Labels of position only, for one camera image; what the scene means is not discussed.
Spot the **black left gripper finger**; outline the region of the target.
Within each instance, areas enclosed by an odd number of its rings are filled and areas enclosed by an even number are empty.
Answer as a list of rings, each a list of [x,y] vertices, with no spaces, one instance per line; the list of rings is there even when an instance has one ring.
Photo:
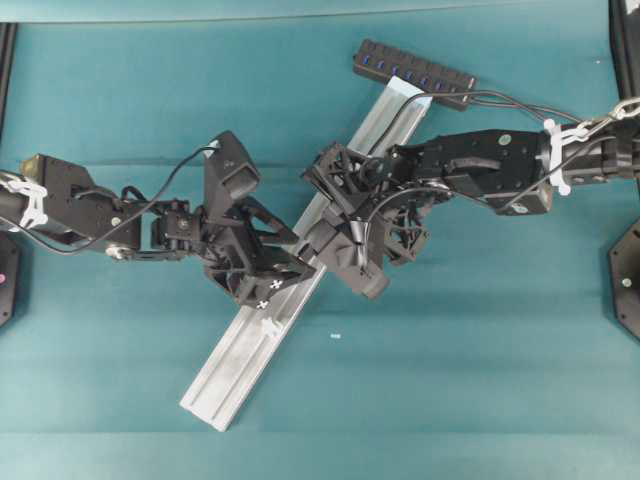
[[[205,276],[239,306],[266,307],[287,287],[310,279],[316,269],[277,246],[266,246],[247,259],[227,257],[222,264],[204,265]]]
[[[227,205],[224,246],[236,250],[262,250],[292,246],[298,236],[279,217],[251,196]]]

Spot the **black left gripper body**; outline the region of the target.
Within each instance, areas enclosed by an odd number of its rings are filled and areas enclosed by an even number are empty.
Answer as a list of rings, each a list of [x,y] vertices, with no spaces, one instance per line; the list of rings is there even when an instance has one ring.
[[[157,202],[151,208],[156,218],[151,224],[149,259],[180,261],[197,256],[204,265],[233,265],[233,252],[217,241],[227,227],[218,222],[229,218],[234,207],[233,203],[225,207],[202,204],[191,211],[188,200]]]

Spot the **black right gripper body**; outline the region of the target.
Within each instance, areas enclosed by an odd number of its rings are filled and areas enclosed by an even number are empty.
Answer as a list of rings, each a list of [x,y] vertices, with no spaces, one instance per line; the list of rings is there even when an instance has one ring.
[[[450,200],[443,144],[393,145],[359,161],[360,210],[416,209]]]

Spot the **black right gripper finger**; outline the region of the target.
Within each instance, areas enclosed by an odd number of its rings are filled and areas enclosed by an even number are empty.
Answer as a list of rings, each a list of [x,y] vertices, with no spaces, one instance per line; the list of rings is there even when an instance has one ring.
[[[371,195],[380,159],[333,143],[322,150],[301,177],[345,215],[354,214]]]
[[[382,213],[384,220],[384,253],[394,266],[414,262],[425,247],[429,232],[423,221],[430,213],[430,206],[410,204]]]

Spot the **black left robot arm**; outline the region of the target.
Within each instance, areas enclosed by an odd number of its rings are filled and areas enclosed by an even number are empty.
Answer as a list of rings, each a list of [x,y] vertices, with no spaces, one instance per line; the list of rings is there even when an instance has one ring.
[[[36,232],[116,261],[197,257],[205,276],[237,304],[265,308],[278,291],[315,272],[287,251],[297,235],[252,197],[259,173],[245,153],[204,155],[204,199],[154,202],[137,188],[97,185],[88,170],[36,155],[1,174],[1,227]]]

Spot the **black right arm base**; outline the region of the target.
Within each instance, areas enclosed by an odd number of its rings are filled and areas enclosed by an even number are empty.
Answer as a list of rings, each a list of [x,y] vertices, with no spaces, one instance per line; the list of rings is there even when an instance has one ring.
[[[616,319],[639,339],[639,220],[610,248],[608,262]]]

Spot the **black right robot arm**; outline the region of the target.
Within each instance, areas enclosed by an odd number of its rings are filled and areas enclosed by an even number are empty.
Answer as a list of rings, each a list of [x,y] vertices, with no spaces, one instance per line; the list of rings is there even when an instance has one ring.
[[[304,177],[330,202],[306,236],[328,267],[402,265],[424,248],[424,219],[455,197],[497,215],[547,213],[554,193],[639,176],[639,117],[626,111],[540,132],[488,129],[395,144],[364,156],[334,144]]]

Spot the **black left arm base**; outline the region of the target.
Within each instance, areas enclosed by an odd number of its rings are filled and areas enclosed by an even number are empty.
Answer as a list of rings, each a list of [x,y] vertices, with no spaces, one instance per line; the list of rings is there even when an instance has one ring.
[[[20,271],[21,248],[9,232],[1,232],[1,326],[5,326],[13,317],[16,307]]]

